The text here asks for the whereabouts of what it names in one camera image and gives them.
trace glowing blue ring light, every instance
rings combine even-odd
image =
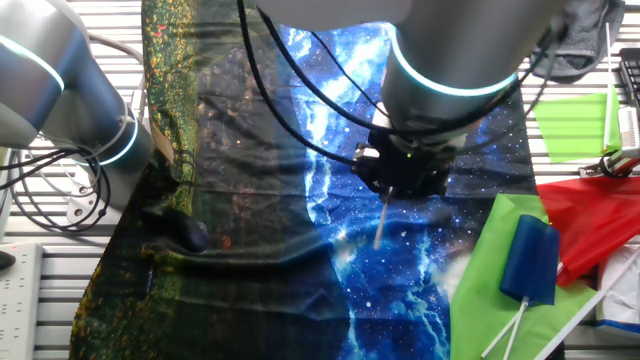
[[[395,54],[396,59],[398,59],[398,62],[404,68],[404,70],[422,85],[428,88],[431,88],[435,91],[441,92],[443,94],[454,95],[454,96],[468,96],[468,97],[489,95],[501,89],[504,89],[507,85],[511,84],[513,81],[515,81],[518,78],[518,76],[515,73],[513,73],[511,76],[509,76],[508,78],[502,80],[501,82],[495,85],[478,88],[478,89],[459,89],[459,88],[453,88],[450,86],[438,84],[437,82],[429,80],[426,77],[422,76],[422,74],[420,74],[413,67],[411,67],[407,59],[405,59],[404,55],[402,55],[402,51],[400,50],[400,45],[398,44],[397,31],[393,26],[389,27],[389,37],[391,38],[391,47],[393,48],[393,53]]]
[[[58,84],[60,85],[60,91],[64,91],[64,80],[62,80],[62,77],[60,76],[60,74],[58,74],[58,72],[54,68],[52,68],[51,65],[47,64],[47,62],[42,60],[38,55],[32,53],[29,49],[25,48],[24,46],[2,35],[0,35],[0,44],[3,44],[4,46],[7,47],[7,49],[11,50],[12,52],[20,56],[26,57],[32,60],[33,62],[35,62],[36,64],[40,65],[40,67],[42,67],[46,72],[51,74],[51,76],[58,82]]]
[[[102,162],[98,163],[100,166],[109,165],[112,162],[117,161],[118,159],[123,157],[124,154],[126,154],[131,149],[133,144],[136,142],[136,137],[138,136],[138,122],[137,121],[133,121],[133,124],[134,124],[133,136],[131,136],[131,140],[129,140],[129,143],[127,144],[127,146],[124,149],[122,149],[122,151],[120,151],[118,154],[116,154],[114,157],[112,157],[111,159],[105,160],[105,161],[102,161]],[[75,162],[78,165],[89,166],[88,164],[81,163],[79,161],[75,161]]]

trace green fabric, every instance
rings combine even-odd
[[[615,87],[608,151],[619,150],[620,102]],[[602,156],[607,94],[592,94],[570,99],[541,101],[533,112],[552,163]]]
[[[452,360],[479,359],[520,307],[499,288],[518,219],[523,214],[548,221],[537,196],[497,196],[451,301]],[[527,309],[510,358],[533,359],[594,294],[594,290],[576,282],[566,288],[556,287],[554,306]],[[510,335],[507,332],[487,359],[503,358]]]

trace white stick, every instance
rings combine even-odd
[[[589,301],[582,307],[582,309],[580,309],[580,311],[578,311],[578,313],[567,323],[567,325],[565,325],[565,327],[562,328],[562,330],[558,333],[558,335],[556,335],[556,337],[554,337],[551,340],[551,342],[549,342],[547,346],[544,349],[542,349],[542,351],[538,354],[538,356],[536,356],[535,360],[546,359],[547,356],[549,356],[549,354],[551,354],[551,352],[556,347],[558,347],[558,345],[562,342],[562,340],[564,340],[564,338],[567,337],[567,335],[569,335],[571,330],[573,330],[576,326],[578,326],[580,321],[585,316],[587,316],[587,314],[589,314],[589,311],[591,311],[591,309],[593,309],[596,305],[598,305],[598,303],[604,298],[604,296],[609,292],[609,290],[611,290],[611,288],[618,282],[618,280],[620,280],[622,275],[624,275],[624,273],[629,269],[629,267],[633,265],[633,263],[636,261],[638,256],[640,256],[640,246],[636,249],[633,255],[631,255],[629,260],[627,260],[627,262],[624,264],[620,272],[613,277],[613,280],[609,284],[607,284],[607,286],[605,286],[600,291],[598,291],[595,295],[593,295],[591,299],[589,299]]]
[[[511,318],[511,321],[509,321],[507,326],[505,326],[502,329],[502,331],[500,331],[500,334],[498,334],[498,336],[496,336],[496,338],[493,339],[493,341],[491,342],[489,347],[482,353],[482,355],[480,355],[483,359],[486,358],[489,355],[491,350],[493,350],[493,348],[496,347],[496,345],[498,345],[498,342],[500,342],[500,340],[502,340],[502,338],[507,334],[507,331],[509,331],[509,329],[511,329],[513,324],[516,323],[516,320],[518,320],[518,316],[514,316],[513,318]]]
[[[522,314],[529,306],[529,298],[524,297],[522,299],[522,303],[520,303],[520,310],[516,314],[516,323],[513,325],[513,331],[511,332],[511,337],[509,338],[509,345],[507,345],[507,351],[504,353],[504,358],[502,360],[509,360],[509,353],[511,352],[511,347],[513,346],[513,341],[516,339],[516,332],[518,331],[518,326],[520,326],[520,319],[522,319]]]
[[[609,124],[611,123],[611,107],[613,106],[613,74],[611,73],[611,35],[609,34],[609,23],[606,24],[607,32],[607,58],[609,66],[609,84],[607,85],[607,106],[604,118],[604,139],[602,141],[602,151],[607,152],[609,148],[609,136],[611,135],[611,129]]]
[[[556,272],[556,277],[560,274],[560,272],[562,272],[562,269],[564,269],[564,264],[562,264],[562,261],[561,261],[561,262],[558,263],[558,270]],[[486,358],[489,355],[491,350],[493,350],[493,348],[496,347],[496,345],[498,345],[500,340],[502,340],[504,335],[507,333],[507,331],[509,331],[509,329],[513,326],[513,324],[516,322],[516,320],[518,320],[518,313],[516,313],[511,318],[511,321],[509,321],[509,323],[504,328],[502,328],[502,331],[500,331],[498,336],[496,336],[496,338],[493,339],[491,344],[489,344],[489,347],[487,347],[487,349],[482,353],[482,355],[480,355],[483,359]]]

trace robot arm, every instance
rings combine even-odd
[[[86,28],[65,1],[0,0],[0,84],[0,146],[27,147],[42,131],[89,148],[111,180],[111,205],[126,205],[151,138],[95,62]]]
[[[371,21],[395,25],[382,87],[389,117],[377,114],[374,122],[436,135],[372,131],[355,160],[376,165],[353,170],[373,191],[394,189],[397,197],[444,193],[451,159],[435,155],[461,147],[474,124],[444,130],[446,124],[428,119],[459,118],[494,102],[564,6],[557,0],[256,3],[277,21],[309,30]],[[112,179],[112,202],[124,207],[149,159],[151,139],[131,120],[88,40],[63,0],[0,0],[0,146],[26,147],[42,131],[98,151]]]
[[[269,17],[307,30],[386,21],[391,50],[374,124],[430,136],[372,130],[353,171],[374,192],[395,197],[444,194],[452,158],[477,126],[451,126],[494,103],[522,60],[563,16],[557,0],[255,0]]]

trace black cable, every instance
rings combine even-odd
[[[239,16],[239,19],[240,19],[240,28],[242,30],[242,40],[244,41],[244,46],[245,46],[245,48],[247,50],[247,58],[249,60],[249,65],[251,67],[251,72],[253,73],[253,78],[256,81],[256,86],[258,87],[258,90],[260,91],[260,95],[264,99],[264,102],[267,104],[267,107],[269,108],[269,110],[271,111],[273,116],[276,118],[276,120],[278,121],[280,126],[282,126],[289,133],[289,135],[291,135],[294,139],[296,139],[298,142],[300,142],[304,146],[308,147],[309,149],[314,150],[317,153],[319,153],[319,154],[321,154],[323,156],[326,156],[327,158],[329,158],[331,160],[338,161],[338,162],[343,163],[345,165],[355,166],[356,165],[355,161],[353,161],[351,159],[347,159],[347,158],[339,156],[339,155],[336,155],[336,154],[333,154],[333,153],[331,153],[331,152],[329,152],[327,150],[322,149],[321,147],[316,146],[315,144],[313,144],[310,141],[308,141],[307,139],[305,139],[296,130],[294,130],[287,123],[287,121],[284,119],[282,114],[280,114],[278,109],[273,104],[273,101],[271,100],[271,97],[269,96],[269,93],[267,92],[267,89],[266,89],[264,83],[262,82],[262,77],[260,76],[260,72],[258,71],[258,64],[256,63],[256,58],[255,58],[255,55],[253,53],[253,47],[251,45],[251,37],[250,37],[250,34],[249,34],[249,25],[247,24],[247,15],[246,15],[246,12],[245,12],[245,9],[244,9],[244,2],[243,2],[243,0],[237,0],[237,4],[238,4],[238,16]]]
[[[54,157],[56,155],[64,154],[67,151],[68,150],[58,149],[57,151],[50,152],[50,153],[48,153],[46,155],[34,157],[31,160],[27,160],[27,161],[24,161],[24,162],[18,162],[18,163],[15,163],[15,164],[12,164],[11,162],[9,162],[9,165],[0,166],[0,171],[17,169],[19,167],[23,167],[23,166],[26,166],[26,165],[33,165],[35,163],[39,163],[42,160],[51,159],[52,157]]]
[[[90,155],[90,153],[89,153],[89,152],[86,152],[86,151],[77,151],[77,152],[72,151],[72,152],[70,152],[69,154],[67,154],[67,156],[71,156],[71,155],[73,155],[73,154],[75,154],[75,153],[80,153],[80,154],[85,153],[85,155],[86,155],[86,154],[89,154],[89,155]],[[12,155],[11,155],[11,159],[12,159],[12,161],[13,161],[13,158],[14,158],[14,157],[15,157],[15,153],[12,153]],[[91,224],[89,224],[89,225],[87,225],[87,226],[85,226],[85,227],[83,227],[83,228],[72,229],[73,227],[79,227],[79,226],[83,225],[83,224],[84,224],[84,222],[85,222],[86,220],[88,220],[91,216],[93,216],[93,214],[95,213],[95,211],[96,211],[96,209],[97,209],[97,207],[98,207],[98,203],[99,203],[99,201],[95,201],[95,202],[94,202],[94,206],[93,206],[93,208],[89,211],[89,213],[88,213],[84,218],[82,218],[81,220],[79,220],[79,221],[77,221],[77,222],[75,222],[75,223],[72,223],[72,224],[69,224],[69,225],[60,225],[60,224],[56,223],[55,221],[53,221],[53,219],[51,219],[51,218],[50,218],[50,217],[49,217],[49,216],[48,216],[48,215],[47,215],[47,214],[46,214],[46,213],[45,213],[45,212],[40,208],[40,206],[37,204],[37,202],[36,202],[36,201],[35,201],[35,199],[33,198],[33,195],[31,194],[31,192],[30,192],[30,190],[29,190],[29,187],[28,187],[28,185],[27,185],[27,182],[26,182],[26,177],[27,177],[27,176],[24,176],[24,173],[23,173],[23,171],[22,171],[22,168],[19,168],[19,171],[20,171],[20,178],[21,178],[21,181],[22,181],[22,186],[23,186],[23,188],[24,188],[25,194],[26,194],[26,195],[27,195],[27,197],[29,198],[29,201],[30,201],[30,202],[31,202],[31,204],[34,206],[34,208],[38,211],[38,213],[39,213],[42,217],[44,217],[44,218],[45,218],[45,219],[46,219],[50,224],[43,223],[43,222],[41,222],[41,221],[39,221],[39,220],[35,219],[33,216],[31,216],[31,215],[26,211],[26,209],[24,208],[24,206],[22,205],[22,203],[20,202],[20,200],[19,200],[19,198],[18,198],[18,196],[17,196],[17,194],[16,194],[15,187],[14,187],[14,186],[11,186],[11,193],[12,193],[12,195],[13,195],[13,197],[14,197],[14,201],[15,201],[15,203],[16,203],[16,206],[18,206],[18,208],[20,209],[20,211],[22,211],[22,213],[23,213],[23,214],[24,214],[24,215],[25,215],[29,220],[31,220],[33,223],[35,223],[35,224],[37,224],[37,225],[39,225],[39,226],[41,226],[41,227],[43,227],[43,228],[45,228],[45,229],[57,229],[57,230],[59,230],[59,231],[67,231],[67,232],[81,232],[81,231],[85,231],[85,230],[88,230],[89,228],[94,227],[94,226],[95,226],[95,225],[97,225],[97,223],[98,223],[98,222],[99,222],[99,221],[100,221],[100,220],[101,220],[101,219],[106,215],[106,210],[107,210],[107,208],[109,207],[109,203],[110,203],[110,201],[111,201],[111,184],[110,184],[110,182],[109,182],[108,175],[106,174],[106,172],[104,171],[104,169],[101,169],[101,168],[100,168],[100,167],[101,167],[101,165],[97,162],[97,160],[92,159],[92,158],[91,158],[91,159],[87,159],[87,163],[88,163],[88,165],[89,165],[90,169],[92,170],[92,172],[93,172],[94,176],[97,176],[98,171],[101,171],[101,179],[104,179],[104,181],[105,181],[105,185],[106,185],[106,188],[107,188],[107,198],[106,198],[106,200],[105,200],[105,202],[104,202],[104,207],[103,207],[101,210],[99,210],[99,211],[98,211],[98,218],[97,218],[93,223],[91,223]],[[98,182],[97,182],[97,184],[96,184],[95,192],[96,192],[97,199],[100,199],[100,196],[101,196],[101,194],[102,194],[102,184],[101,184],[101,182],[100,182],[100,181],[98,181]]]
[[[462,148],[460,150],[451,152],[451,153],[438,153],[438,157],[439,158],[448,158],[448,157],[455,157],[458,155],[466,155],[466,154],[471,154],[477,150],[483,149],[489,145],[495,144],[498,141],[504,139],[507,135],[511,134],[515,129],[518,128],[518,126],[524,124],[527,121],[527,116],[529,116],[529,114],[531,113],[531,111],[533,111],[533,108],[538,105],[538,102],[540,102],[540,99],[542,98],[542,93],[544,92],[544,90],[547,87],[547,82],[549,82],[549,79],[551,78],[551,72],[553,70],[553,63],[556,60],[556,48],[555,45],[552,45],[551,49],[548,50],[548,54],[549,54],[549,69],[547,70],[547,73],[545,74],[544,77],[544,81],[542,82],[542,85],[540,86],[540,90],[538,91],[538,94],[536,95],[536,98],[531,102],[531,104],[529,105],[529,108],[527,109],[527,111],[524,113],[524,115],[522,116],[522,118],[516,122],[514,122],[511,126],[509,126],[504,132],[502,132],[500,135],[495,136],[485,142],[482,142],[480,144],[476,144],[476,145],[471,145],[471,146],[467,146],[465,148]]]
[[[96,166],[92,163],[92,165],[90,166],[94,176],[97,176],[97,168]],[[49,223],[51,223],[51,227],[52,228],[56,228],[58,230],[69,230],[72,227],[77,227],[79,225],[84,224],[85,221],[87,221],[96,211],[97,207],[98,207],[98,201],[94,202],[93,208],[91,209],[91,211],[82,219],[78,220],[75,223],[69,224],[69,225],[59,225],[58,223],[56,223],[55,221],[53,221],[41,208],[40,206],[37,204],[37,202],[35,201],[35,199],[33,198],[33,195],[31,194],[31,191],[29,191],[29,186],[27,184],[26,178],[22,178],[22,187],[24,188],[24,192],[27,195],[27,197],[29,198],[29,201],[31,202],[31,204],[33,205],[33,207],[38,211],[38,213],[40,213],[40,215],[42,215],[42,217],[44,217]],[[99,199],[100,196],[102,195],[102,184],[101,183],[97,183],[96,184],[96,196]]]
[[[3,191],[2,192],[2,201],[0,201],[0,215],[2,215],[2,210],[4,209],[4,205],[7,202],[7,199],[9,198],[9,191]]]
[[[336,111],[338,114],[340,114],[347,120],[359,126],[362,126],[366,129],[379,131],[387,135],[424,137],[424,136],[432,136],[432,135],[441,135],[442,133],[465,128],[473,124],[474,122],[476,122],[478,119],[481,119],[487,116],[495,108],[500,106],[504,101],[511,98],[511,96],[515,94],[515,92],[520,88],[524,80],[535,70],[535,68],[538,66],[538,64],[543,58],[543,56],[540,56],[539,58],[537,58],[535,62],[532,64],[532,66],[529,67],[529,69],[525,72],[522,78],[519,78],[518,80],[514,81],[509,86],[507,86],[507,88],[504,91],[502,91],[494,101],[490,102],[486,107],[482,109],[474,110],[471,113],[457,119],[442,119],[442,118],[433,118],[433,117],[424,117],[422,119],[430,123],[438,124],[438,126],[435,129],[422,129],[422,130],[389,129],[386,127],[371,124],[368,121],[364,121],[354,116],[353,114],[347,112],[340,105],[335,103],[333,100],[331,100],[329,97],[327,97],[317,86],[315,86],[315,84],[313,84],[313,82],[305,75],[304,71],[302,71],[302,69],[298,66],[296,61],[293,59],[293,57],[287,50],[287,47],[284,45],[284,42],[282,41],[282,38],[280,38],[280,35],[278,34],[278,31],[273,25],[273,22],[271,21],[271,19],[262,11],[259,10],[259,12],[263,22],[267,26],[267,29],[276,44],[276,47],[279,49],[280,53],[285,58],[285,60],[287,61],[287,63],[289,64],[293,72],[298,76],[298,78],[300,78],[300,81],[302,81],[302,83],[305,86],[307,86],[314,95],[320,98],[322,102],[327,104],[327,106],[329,106],[331,109]],[[544,54],[548,50],[548,47],[555,40],[555,38],[553,35],[550,35],[549,38],[545,40],[547,41],[547,44],[541,47],[542,54]]]
[[[331,61],[333,61],[333,63],[338,68],[338,70],[340,70],[340,72],[342,73],[342,76],[346,77],[347,80],[349,80],[349,82],[351,82],[351,84],[353,86],[355,86],[355,88],[358,89],[358,91],[360,91],[360,94],[362,94],[362,96],[364,96],[364,98],[367,99],[367,101],[369,101],[369,104],[371,104],[378,111],[380,111],[381,114],[383,114],[384,116],[386,116],[388,118],[389,114],[387,114],[386,111],[382,110],[380,108],[380,106],[378,106],[378,104],[376,104],[376,102],[373,101],[373,99],[369,96],[369,94],[367,94],[367,92],[364,91],[364,89],[361,88],[360,85],[358,85],[358,83],[355,80],[353,80],[353,78],[351,76],[349,76],[347,71],[342,67],[342,65],[340,65],[340,62],[335,57],[335,55],[333,55],[333,52],[331,51],[329,46],[324,42],[324,40],[322,40],[320,38],[320,36],[318,36],[318,34],[315,33],[315,31],[311,32],[311,36],[313,36],[316,39],[316,41],[320,44],[320,46],[322,46],[324,48],[324,51],[327,53],[327,55],[329,55],[329,57],[331,58]]]
[[[47,167],[47,166],[49,166],[49,165],[51,165],[51,164],[53,164],[53,163],[55,163],[55,162],[57,162],[57,161],[59,161],[59,160],[62,160],[62,159],[64,159],[64,158],[67,158],[67,157],[69,157],[69,156],[71,156],[71,155],[77,154],[77,153],[79,153],[79,151],[71,151],[71,152],[69,152],[69,153],[63,153],[62,155],[56,156],[56,157],[54,157],[53,159],[51,159],[51,160],[49,160],[49,161],[45,162],[44,164],[40,164],[40,165],[38,165],[38,166],[35,166],[33,169],[31,169],[31,170],[27,171],[26,173],[24,173],[24,174],[25,174],[24,176],[25,176],[25,177],[31,176],[31,175],[33,175],[33,174],[37,173],[38,171],[40,171],[40,170],[44,169],[45,167]],[[18,178],[16,178],[16,179],[9,179],[9,178],[7,178],[7,182],[6,182],[5,184],[0,185],[0,190],[8,189],[8,188],[10,188],[11,186],[13,186],[13,185],[15,185],[15,184],[19,183],[20,181],[22,181],[22,179],[21,179],[20,177],[18,177]]]

